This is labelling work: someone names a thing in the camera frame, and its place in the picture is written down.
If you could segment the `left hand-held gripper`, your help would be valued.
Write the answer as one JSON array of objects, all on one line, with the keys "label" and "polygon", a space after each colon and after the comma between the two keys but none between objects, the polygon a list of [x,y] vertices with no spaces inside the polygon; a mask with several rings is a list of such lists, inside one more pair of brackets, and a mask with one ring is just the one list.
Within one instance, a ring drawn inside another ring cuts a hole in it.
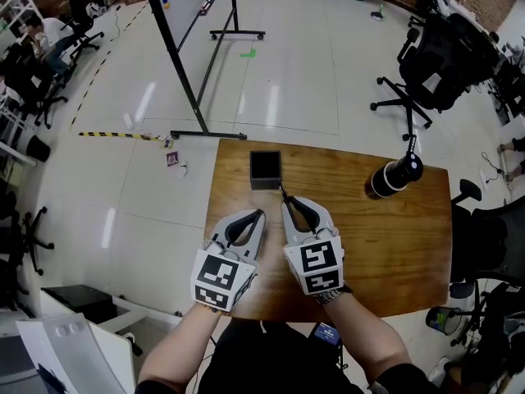
[{"label": "left hand-held gripper", "polygon": [[232,311],[257,275],[265,224],[266,215],[258,208],[241,210],[217,223],[211,240],[196,254],[190,278],[193,300]]}]

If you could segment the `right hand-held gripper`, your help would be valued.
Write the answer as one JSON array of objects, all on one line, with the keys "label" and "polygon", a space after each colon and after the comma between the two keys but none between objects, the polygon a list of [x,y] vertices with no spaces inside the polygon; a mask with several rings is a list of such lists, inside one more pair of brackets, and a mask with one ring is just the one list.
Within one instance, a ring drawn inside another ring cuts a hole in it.
[{"label": "right hand-held gripper", "polygon": [[288,244],[284,255],[303,293],[318,296],[339,290],[344,285],[345,251],[328,210],[311,199],[292,196],[283,201],[281,212]]}]

